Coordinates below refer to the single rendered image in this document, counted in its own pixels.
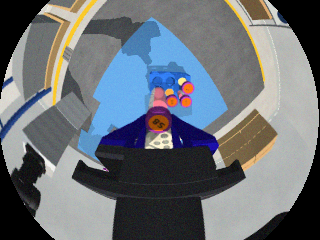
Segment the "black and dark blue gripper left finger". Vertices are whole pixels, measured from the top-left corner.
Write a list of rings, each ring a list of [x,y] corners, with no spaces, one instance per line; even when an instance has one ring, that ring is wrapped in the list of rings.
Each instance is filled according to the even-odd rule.
[[[123,146],[126,148],[145,148],[147,129],[145,118],[146,114],[143,114],[135,121],[103,136],[99,144]],[[138,139],[135,144],[137,137]]]

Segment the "blue flat mat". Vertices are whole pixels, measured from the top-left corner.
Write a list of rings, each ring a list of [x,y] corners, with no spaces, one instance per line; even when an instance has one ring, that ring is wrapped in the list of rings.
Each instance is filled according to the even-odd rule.
[[[150,72],[183,72],[191,76],[192,104],[168,107],[171,114],[200,128],[228,110],[214,82],[190,50],[154,18],[148,19],[123,45],[101,78],[93,97],[100,102],[89,131],[81,129],[78,149],[98,160],[103,136],[146,114]],[[98,160],[99,161],[99,160]]]

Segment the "centrifuge tube with yellow liquid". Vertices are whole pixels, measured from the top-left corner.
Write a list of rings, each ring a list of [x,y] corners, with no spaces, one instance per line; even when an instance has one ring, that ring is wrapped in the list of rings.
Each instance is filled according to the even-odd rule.
[[[180,78],[178,80],[178,84],[181,87],[181,90],[183,91],[184,94],[189,95],[194,92],[194,85],[188,81],[186,78]],[[182,85],[181,85],[182,84]]]

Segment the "blue tube rack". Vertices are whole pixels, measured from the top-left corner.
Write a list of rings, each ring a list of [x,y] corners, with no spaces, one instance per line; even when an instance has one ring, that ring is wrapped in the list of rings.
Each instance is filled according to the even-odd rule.
[[[174,74],[180,74],[180,75],[174,75]],[[165,91],[168,89],[172,89],[174,91],[174,94],[177,96],[177,92],[181,90],[181,87],[178,84],[178,80],[180,78],[186,78],[188,81],[191,80],[191,76],[187,73],[183,74],[183,72],[168,73],[167,71],[151,71],[150,72],[150,95],[151,95],[151,90],[154,87],[162,87]]]

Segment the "pink tube with purple cap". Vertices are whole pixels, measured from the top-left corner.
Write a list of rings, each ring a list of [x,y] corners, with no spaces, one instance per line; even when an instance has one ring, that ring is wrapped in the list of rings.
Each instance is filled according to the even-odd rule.
[[[156,87],[151,92],[145,122],[146,128],[153,133],[164,133],[171,128],[172,117],[168,110],[165,91],[161,87]]]

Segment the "pink sample tube with orange cap dot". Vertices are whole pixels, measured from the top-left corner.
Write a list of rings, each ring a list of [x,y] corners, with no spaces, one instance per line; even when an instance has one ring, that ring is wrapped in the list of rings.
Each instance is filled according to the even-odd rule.
[[[182,90],[179,90],[177,92],[178,98],[179,98],[179,102],[181,104],[182,107],[189,107],[192,104],[192,99],[190,98],[189,95],[186,95],[183,93]]]

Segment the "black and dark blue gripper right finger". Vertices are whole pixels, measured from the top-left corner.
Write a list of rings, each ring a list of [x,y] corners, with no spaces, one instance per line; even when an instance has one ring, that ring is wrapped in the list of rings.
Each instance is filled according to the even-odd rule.
[[[181,120],[174,114],[171,114],[171,117],[171,136],[173,148],[208,146],[212,156],[214,155],[219,147],[215,136]],[[183,145],[180,138],[183,142]]]

